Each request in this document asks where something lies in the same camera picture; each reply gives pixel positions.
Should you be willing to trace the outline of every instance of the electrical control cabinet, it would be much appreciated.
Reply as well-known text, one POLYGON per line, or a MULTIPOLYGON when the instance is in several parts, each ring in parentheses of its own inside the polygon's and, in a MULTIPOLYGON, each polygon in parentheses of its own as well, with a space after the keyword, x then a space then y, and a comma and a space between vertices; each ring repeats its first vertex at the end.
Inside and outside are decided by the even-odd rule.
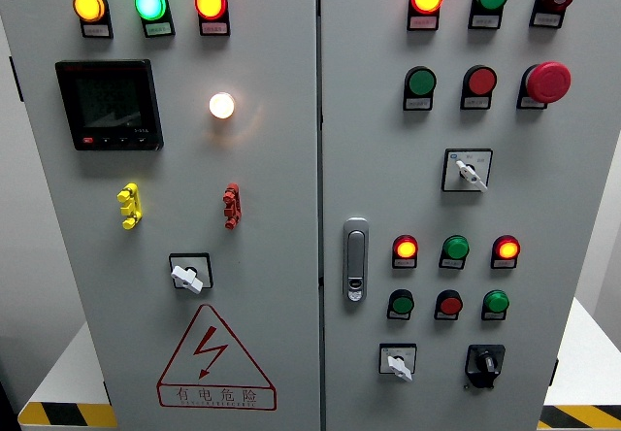
POLYGON ((436 31, 408 31, 410 0, 321 0, 328 430, 538 424, 619 133, 620 0, 573 0, 562 28, 529 26, 536 0, 481 0, 504 5, 502 26, 469 29, 473 1, 442 0, 436 31), (516 109, 523 75, 547 61, 569 69, 571 88, 516 109), (460 109, 478 65, 496 84, 469 89, 493 87, 491 105, 460 109), (431 110, 404 107, 412 67, 436 77, 431 110), (357 302, 343 292, 353 218, 368 224, 357 302), (416 264, 394 268, 404 235, 416 264), (386 315, 396 290, 411 293, 408 320, 386 315), (401 354, 405 367, 385 374, 385 345, 416 345, 415 365, 401 354))
POLYGON ((0 12, 120 429, 319 429, 316 0, 228 0, 228 35, 195 0, 75 1, 0 12), (153 100, 110 72, 66 101, 114 150, 74 146, 54 66, 117 60, 149 61, 158 150, 119 150, 153 100))
POLYGON ((621 0, 319 1, 0 0, 120 429, 535 429, 621 0))

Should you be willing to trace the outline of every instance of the meter display screen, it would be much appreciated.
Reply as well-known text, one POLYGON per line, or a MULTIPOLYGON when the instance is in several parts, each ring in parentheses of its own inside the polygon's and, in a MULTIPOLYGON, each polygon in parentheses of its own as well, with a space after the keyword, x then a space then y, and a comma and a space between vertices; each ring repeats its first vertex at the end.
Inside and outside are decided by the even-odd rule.
POLYGON ((140 127, 140 105, 131 80, 76 79, 84 127, 140 127))
POLYGON ((61 61, 56 75, 76 149, 162 148, 147 59, 61 61))

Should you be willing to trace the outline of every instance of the warning sign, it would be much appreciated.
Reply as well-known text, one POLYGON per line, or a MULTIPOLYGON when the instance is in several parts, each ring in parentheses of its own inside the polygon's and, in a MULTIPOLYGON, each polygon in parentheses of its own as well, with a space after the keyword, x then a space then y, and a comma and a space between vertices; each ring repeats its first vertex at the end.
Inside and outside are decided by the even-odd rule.
POLYGON ((201 305, 157 383, 162 407, 268 410, 276 388, 211 305, 201 305))

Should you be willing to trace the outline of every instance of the black selector switch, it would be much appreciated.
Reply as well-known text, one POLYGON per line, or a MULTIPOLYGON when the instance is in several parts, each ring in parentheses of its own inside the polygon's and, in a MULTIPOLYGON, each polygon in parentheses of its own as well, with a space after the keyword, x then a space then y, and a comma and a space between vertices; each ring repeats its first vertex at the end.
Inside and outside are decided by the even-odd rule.
POLYGON ((505 360, 505 346, 471 345, 466 357, 466 376, 476 388, 494 388, 505 360))

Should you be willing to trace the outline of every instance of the wall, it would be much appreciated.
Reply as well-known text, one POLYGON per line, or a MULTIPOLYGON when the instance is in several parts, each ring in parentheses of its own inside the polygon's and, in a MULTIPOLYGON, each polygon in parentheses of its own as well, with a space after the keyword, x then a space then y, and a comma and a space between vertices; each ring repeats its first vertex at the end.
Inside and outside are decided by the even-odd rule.
POLYGON ((15 412, 84 323, 0 20, 0 381, 15 412))

